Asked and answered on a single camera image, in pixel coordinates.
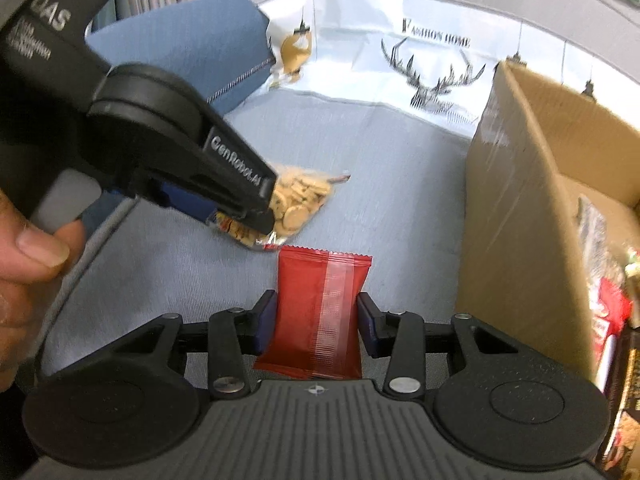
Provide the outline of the person's left hand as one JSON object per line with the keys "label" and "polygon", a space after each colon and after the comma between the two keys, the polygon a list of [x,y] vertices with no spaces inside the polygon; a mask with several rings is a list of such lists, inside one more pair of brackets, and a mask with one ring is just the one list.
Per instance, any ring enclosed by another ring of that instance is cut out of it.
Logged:
{"label": "person's left hand", "polygon": [[84,252],[86,233],[75,220],[52,234],[40,230],[1,196],[1,389],[28,359],[65,274]]}

